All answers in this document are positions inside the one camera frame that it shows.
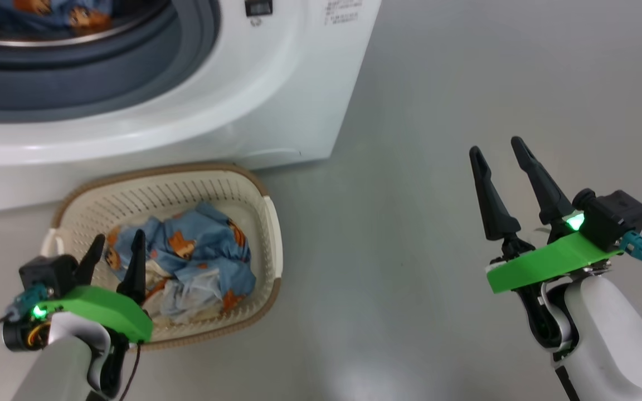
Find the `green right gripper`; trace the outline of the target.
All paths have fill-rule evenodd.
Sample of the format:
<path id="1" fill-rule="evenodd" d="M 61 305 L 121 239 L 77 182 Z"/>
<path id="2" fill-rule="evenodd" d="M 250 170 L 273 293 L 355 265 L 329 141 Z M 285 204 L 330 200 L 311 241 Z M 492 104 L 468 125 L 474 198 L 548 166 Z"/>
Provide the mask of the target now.
<path id="1" fill-rule="evenodd" d="M 520 169 L 532 185 L 539 206 L 538 218 L 542 224 L 550 225 L 571 215 L 574 212 L 571 202 L 524 140 L 515 135 L 510 139 L 510 144 Z M 521 230 L 519 221 L 506 209 L 492 183 L 491 168 L 478 146 L 470 148 L 469 159 L 485 238 L 499 241 L 515 236 Z M 581 270 L 608 260 L 619 252 L 619 249 L 603 251 L 583 234 L 576 232 L 510 261 L 492 263 L 485 269 L 486 278 L 492 292 L 502 294 Z"/>

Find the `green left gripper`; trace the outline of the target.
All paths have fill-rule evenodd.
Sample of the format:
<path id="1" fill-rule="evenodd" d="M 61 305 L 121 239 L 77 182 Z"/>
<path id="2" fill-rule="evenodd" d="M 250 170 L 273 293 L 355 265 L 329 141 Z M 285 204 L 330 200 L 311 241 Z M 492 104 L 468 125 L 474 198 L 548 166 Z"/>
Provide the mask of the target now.
<path id="1" fill-rule="evenodd" d="M 135 232 L 132 258 L 116 292 L 91 286 L 104 248 L 105 235 L 97 234 L 75 269 L 75 280 L 79 286 L 61 299 L 39 302 L 31 310 L 33 317 L 43 319 L 57 312 L 71 312 L 123 334 L 133 343 L 148 343 L 152 338 L 153 322 L 138 305 L 145 302 L 145 233 L 140 229 Z"/>

